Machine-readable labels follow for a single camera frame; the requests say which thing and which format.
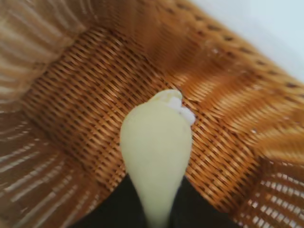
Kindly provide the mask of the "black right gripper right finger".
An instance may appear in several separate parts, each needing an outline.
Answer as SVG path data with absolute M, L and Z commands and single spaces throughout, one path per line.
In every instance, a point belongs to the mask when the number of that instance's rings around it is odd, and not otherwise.
M 229 215 L 219 212 L 183 177 L 170 214 L 170 228 L 236 228 Z

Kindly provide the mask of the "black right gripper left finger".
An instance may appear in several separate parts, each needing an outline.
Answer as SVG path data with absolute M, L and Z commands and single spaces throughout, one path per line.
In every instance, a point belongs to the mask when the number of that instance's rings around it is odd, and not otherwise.
M 126 175 L 110 196 L 71 228 L 145 228 L 147 227 L 139 197 Z

